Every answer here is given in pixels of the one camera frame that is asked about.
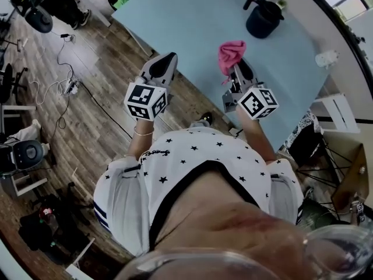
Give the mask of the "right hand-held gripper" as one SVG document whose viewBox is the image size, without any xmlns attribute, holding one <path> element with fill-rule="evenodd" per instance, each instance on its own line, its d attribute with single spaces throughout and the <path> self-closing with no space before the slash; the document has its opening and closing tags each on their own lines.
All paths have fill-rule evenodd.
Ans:
<svg viewBox="0 0 373 280">
<path fill-rule="evenodd" d="M 233 66 L 235 77 L 229 78 L 230 88 L 222 96 L 224 112 L 241 106 L 252 120 L 269 116 L 279 108 L 273 92 L 258 81 L 256 72 L 245 58 Z"/>
</svg>

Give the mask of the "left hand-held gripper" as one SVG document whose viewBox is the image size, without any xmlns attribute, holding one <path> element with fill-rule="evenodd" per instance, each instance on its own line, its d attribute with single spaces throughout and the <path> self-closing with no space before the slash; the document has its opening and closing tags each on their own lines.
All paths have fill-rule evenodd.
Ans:
<svg viewBox="0 0 373 280">
<path fill-rule="evenodd" d="M 169 104 L 170 84 L 178 63 L 176 53 L 158 55 L 144 64 L 141 75 L 130 83 L 124 105 L 136 119 L 154 121 Z"/>
</svg>

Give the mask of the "pink cloth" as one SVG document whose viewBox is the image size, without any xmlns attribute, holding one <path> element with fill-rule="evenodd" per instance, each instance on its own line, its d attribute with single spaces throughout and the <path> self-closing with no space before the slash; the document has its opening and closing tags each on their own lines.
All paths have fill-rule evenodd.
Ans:
<svg viewBox="0 0 373 280">
<path fill-rule="evenodd" d="M 229 81 L 229 69 L 238 64 L 243 58 L 247 49 L 246 42 L 242 40 L 228 41 L 223 43 L 218 50 L 218 65 L 226 80 L 221 84 L 225 85 Z"/>
</svg>

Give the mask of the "black kettle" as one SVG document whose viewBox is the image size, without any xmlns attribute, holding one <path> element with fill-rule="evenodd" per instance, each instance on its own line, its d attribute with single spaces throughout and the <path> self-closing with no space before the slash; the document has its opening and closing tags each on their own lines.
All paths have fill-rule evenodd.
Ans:
<svg viewBox="0 0 373 280">
<path fill-rule="evenodd" d="M 280 7 L 267 0 L 247 0 L 243 10 L 248 10 L 252 3 L 257 4 L 246 21 L 246 29 L 255 38 L 267 38 L 284 20 Z"/>
</svg>

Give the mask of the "person's right forearm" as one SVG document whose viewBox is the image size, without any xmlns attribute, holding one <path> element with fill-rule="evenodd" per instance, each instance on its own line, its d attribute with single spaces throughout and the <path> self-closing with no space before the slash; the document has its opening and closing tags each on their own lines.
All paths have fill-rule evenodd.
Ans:
<svg viewBox="0 0 373 280">
<path fill-rule="evenodd" d="M 237 106 L 235 110 L 248 145 L 259 153 L 267 164 L 274 162 L 276 154 L 258 120 L 252 120 L 241 106 Z"/>
</svg>

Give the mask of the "person's left forearm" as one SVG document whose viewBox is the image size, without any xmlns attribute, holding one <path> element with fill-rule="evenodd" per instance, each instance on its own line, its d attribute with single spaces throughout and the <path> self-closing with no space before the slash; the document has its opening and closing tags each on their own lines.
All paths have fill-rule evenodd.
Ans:
<svg viewBox="0 0 373 280">
<path fill-rule="evenodd" d="M 138 119 L 134 127 L 133 137 L 128 148 L 128 155 L 136 157 L 137 160 L 152 145 L 154 133 L 154 122 Z"/>
</svg>

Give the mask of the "white table leg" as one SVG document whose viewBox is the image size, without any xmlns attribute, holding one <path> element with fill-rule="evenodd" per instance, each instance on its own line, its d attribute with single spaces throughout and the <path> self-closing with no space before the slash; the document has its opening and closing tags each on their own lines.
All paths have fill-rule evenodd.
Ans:
<svg viewBox="0 0 373 280">
<path fill-rule="evenodd" d="M 124 26 L 126 31 L 131 35 L 131 37 L 136 41 L 138 46 L 142 49 L 142 51 L 148 56 L 151 57 L 153 55 L 153 49 L 145 43 L 140 37 L 138 37 L 135 33 L 133 33 L 129 28 Z"/>
</svg>

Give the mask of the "black white patterned cushion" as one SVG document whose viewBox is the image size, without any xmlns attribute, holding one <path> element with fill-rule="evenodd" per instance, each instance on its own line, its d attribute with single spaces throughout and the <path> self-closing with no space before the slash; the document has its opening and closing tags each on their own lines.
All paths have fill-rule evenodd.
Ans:
<svg viewBox="0 0 373 280">
<path fill-rule="evenodd" d="M 313 127 L 314 133 L 321 133 L 321 126 L 319 124 L 317 117 L 310 110 L 308 110 L 305 116 L 303 116 L 303 118 L 297 124 L 293 132 L 290 134 L 290 136 L 285 141 L 284 147 L 286 149 L 289 149 L 292 143 L 295 141 L 296 137 L 298 137 L 298 135 L 300 134 L 300 132 L 304 128 L 309 127 L 310 125 Z"/>
</svg>

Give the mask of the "white power strip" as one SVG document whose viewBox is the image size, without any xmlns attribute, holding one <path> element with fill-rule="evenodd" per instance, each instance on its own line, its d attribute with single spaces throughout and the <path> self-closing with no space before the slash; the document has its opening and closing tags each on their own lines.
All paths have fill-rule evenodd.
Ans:
<svg viewBox="0 0 373 280">
<path fill-rule="evenodd" d="M 78 79 L 70 79 L 64 88 L 64 96 L 75 95 L 78 92 L 79 80 Z"/>
<path fill-rule="evenodd" d="M 315 56 L 315 62 L 320 68 L 329 68 L 339 60 L 339 53 L 336 50 L 329 50 Z"/>
</svg>

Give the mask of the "person's white star-print shirt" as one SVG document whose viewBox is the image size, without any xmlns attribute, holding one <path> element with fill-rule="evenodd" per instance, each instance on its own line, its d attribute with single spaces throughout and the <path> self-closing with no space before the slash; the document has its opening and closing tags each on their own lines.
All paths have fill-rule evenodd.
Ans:
<svg viewBox="0 0 373 280">
<path fill-rule="evenodd" d="M 268 164 L 244 141 L 208 127 L 168 132 L 140 158 L 111 162 L 94 191 L 97 219 L 127 252 L 142 256 L 179 196 L 213 169 L 244 201 L 292 224 L 301 220 L 304 196 L 289 161 Z"/>
</svg>

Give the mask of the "black garment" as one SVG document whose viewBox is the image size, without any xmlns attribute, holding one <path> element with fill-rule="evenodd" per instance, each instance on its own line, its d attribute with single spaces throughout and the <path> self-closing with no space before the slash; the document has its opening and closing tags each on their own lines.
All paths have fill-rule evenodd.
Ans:
<svg viewBox="0 0 373 280">
<path fill-rule="evenodd" d="M 297 166 L 302 167 L 307 164 L 322 142 L 322 134 L 314 130 L 314 124 L 310 124 L 304 127 L 300 133 L 296 135 L 287 150 Z"/>
</svg>

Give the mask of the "white slatted chair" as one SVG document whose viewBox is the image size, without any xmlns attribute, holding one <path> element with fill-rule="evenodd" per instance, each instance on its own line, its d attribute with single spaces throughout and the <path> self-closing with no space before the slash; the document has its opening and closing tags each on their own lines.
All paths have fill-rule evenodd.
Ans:
<svg viewBox="0 0 373 280">
<path fill-rule="evenodd" d="M 334 129 L 327 129 L 320 126 L 321 134 L 324 134 L 325 132 L 360 133 L 360 129 L 344 93 L 315 99 L 312 106 L 317 103 L 324 106 L 330 115 L 332 123 L 335 125 Z"/>
</svg>

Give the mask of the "person's bare neck and chin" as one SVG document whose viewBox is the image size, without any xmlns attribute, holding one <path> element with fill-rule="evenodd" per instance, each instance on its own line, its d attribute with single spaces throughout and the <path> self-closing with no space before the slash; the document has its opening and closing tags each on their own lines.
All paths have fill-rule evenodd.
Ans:
<svg viewBox="0 0 373 280">
<path fill-rule="evenodd" d="M 230 201 L 191 213 L 151 252 L 211 248 L 252 254 L 269 241 L 291 237 L 298 242 L 307 234 L 252 204 Z"/>
</svg>

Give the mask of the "black mesh office chair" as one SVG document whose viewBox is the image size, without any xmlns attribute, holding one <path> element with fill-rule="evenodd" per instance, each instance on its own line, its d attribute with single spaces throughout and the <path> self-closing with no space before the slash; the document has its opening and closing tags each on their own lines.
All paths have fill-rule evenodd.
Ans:
<svg viewBox="0 0 373 280">
<path fill-rule="evenodd" d="M 4 71 L 0 71 L 0 103 L 4 104 L 9 99 L 11 94 L 15 96 L 15 102 L 20 106 L 18 99 L 18 88 L 22 88 L 27 91 L 27 86 L 20 84 L 20 79 L 24 72 L 27 72 L 29 69 L 24 67 L 20 72 L 16 73 L 16 77 L 13 77 L 13 66 L 7 64 Z"/>
</svg>

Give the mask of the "black white round machine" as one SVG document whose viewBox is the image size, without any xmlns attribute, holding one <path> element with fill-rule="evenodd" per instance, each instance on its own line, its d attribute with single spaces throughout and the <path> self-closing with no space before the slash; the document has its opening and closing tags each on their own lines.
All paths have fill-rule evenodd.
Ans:
<svg viewBox="0 0 373 280">
<path fill-rule="evenodd" d="M 36 140 L 0 143 L 0 174 L 8 175 L 39 165 L 44 158 L 42 144 Z"/>
</svg>

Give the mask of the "black star chair base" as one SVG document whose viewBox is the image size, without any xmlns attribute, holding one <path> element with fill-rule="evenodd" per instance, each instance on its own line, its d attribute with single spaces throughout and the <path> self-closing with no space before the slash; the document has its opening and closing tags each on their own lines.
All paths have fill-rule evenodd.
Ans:
<svg viewBox="0 0 373 280">
<path fill-rule="evenodd" d="M 53 215 L 56 218 L 64 218 L 65 216 L 73 215 L 78 221 L 86 226 L 90 225 L 90 221 L 84 216 L 83 209 L 93 209 L 93 203 L 83 203 L 78 197 L 73 193 L 73 188 L 75 188 L 75 183 L 70 182 L 67 188 L 63 190 L 62 188 L 56 189 L 57 195 L 50 194 L 41 199 L 41 207 L 49 207 L 53 210 Z"/>
</svg>

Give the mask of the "person's clear eyeglasses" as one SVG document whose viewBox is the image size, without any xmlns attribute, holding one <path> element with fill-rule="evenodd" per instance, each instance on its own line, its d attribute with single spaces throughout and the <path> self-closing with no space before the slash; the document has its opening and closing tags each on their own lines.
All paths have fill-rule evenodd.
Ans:
<svg viewBox="0 0 373 280">
<path fill-rule="evenodd" d="M 373 280 L 373 232 L 352 225 L 316 229 L 300 241 L 269 241 L 252 254 L 216 248 L 154 251 L 114 280 Z"/>
</svg>

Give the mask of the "black bag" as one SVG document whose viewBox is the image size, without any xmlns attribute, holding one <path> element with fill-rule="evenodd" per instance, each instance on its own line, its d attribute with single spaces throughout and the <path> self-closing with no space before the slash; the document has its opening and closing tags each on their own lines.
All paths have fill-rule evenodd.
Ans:
<svg viewBox="0 0 373 280">
<path fill-rule="evenodd" d="M 55 215 L 40 217 L 38 212 L 20 218 L 18 234 L 31 251 L 59 250 L 54 234 L 59 229 Z"/>
</svg>

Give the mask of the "white board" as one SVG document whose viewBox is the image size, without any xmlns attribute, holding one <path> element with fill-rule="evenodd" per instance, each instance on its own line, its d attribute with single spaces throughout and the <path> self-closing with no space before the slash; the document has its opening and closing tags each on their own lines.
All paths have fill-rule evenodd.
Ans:
<svg viewBox="0 0 373 280">
<path fill-rule="evenodd" d="M 77 266 L 70 264 L 65 270 L 74 280 L 94 280 L 92 277 L 88 276 Z"/>
</svg>

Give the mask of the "wooden table with black frame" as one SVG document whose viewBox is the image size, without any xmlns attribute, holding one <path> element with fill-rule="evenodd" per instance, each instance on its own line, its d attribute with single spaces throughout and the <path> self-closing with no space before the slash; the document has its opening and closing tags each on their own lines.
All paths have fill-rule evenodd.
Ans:
<svg viewBox="0 0 373 280">
<path fill-rule="evenodd" d="M 297 173 L 312 181 L 314 200 L 337 218 L 347 215 L 352 203 L 361 209 L 370 192 L 367 160 L 363 144 L 347 157 L 323 141 L 308 162 Z"/>
</svg>

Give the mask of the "white desk frame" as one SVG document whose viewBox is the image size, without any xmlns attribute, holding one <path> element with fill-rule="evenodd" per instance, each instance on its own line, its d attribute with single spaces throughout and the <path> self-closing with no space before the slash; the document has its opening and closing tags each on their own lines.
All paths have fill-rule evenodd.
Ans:
<svg viewBox="0 0 373 280">
<path fill-rule="evenodd" d="M 34 181 L 31 179 L 30 175 L 27 174 L 19 178 L 16 178 L 15 176 L 2 178 L 0 181 L 0 186 L 8 196 L 11 198 L 18 198 L 47 182 L 47 178 Z"/>
<path fill-rule="evenodd" d="M 16 118 L 20 114 L 5 114 L 5 111 L 34 111 L 36 106 L 0 105 L 0 113 L 3 118 Z"/>
</svg>

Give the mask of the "white metal rail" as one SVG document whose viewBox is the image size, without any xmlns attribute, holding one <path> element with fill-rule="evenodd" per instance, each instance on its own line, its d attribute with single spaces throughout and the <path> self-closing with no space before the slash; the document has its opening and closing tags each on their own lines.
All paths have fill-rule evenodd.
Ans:
<svg viewBox="0 0 373 280">
<path fill-rule="evenodd" d="M 95 237 L 93 237 L 92 239 L 90 239 L 88 245 L 76 257 L 76 259 L 74 260 L 74 262 L 72 263 L 72 265 L 78 267 L 78 265 L 79 265 L 78 263 L 79 263 L 80 259 L 85 255 L 86 251 L 90 248 L 90 246 L 94 243 L 95 240 L 96 240 Z"/>
</svg>

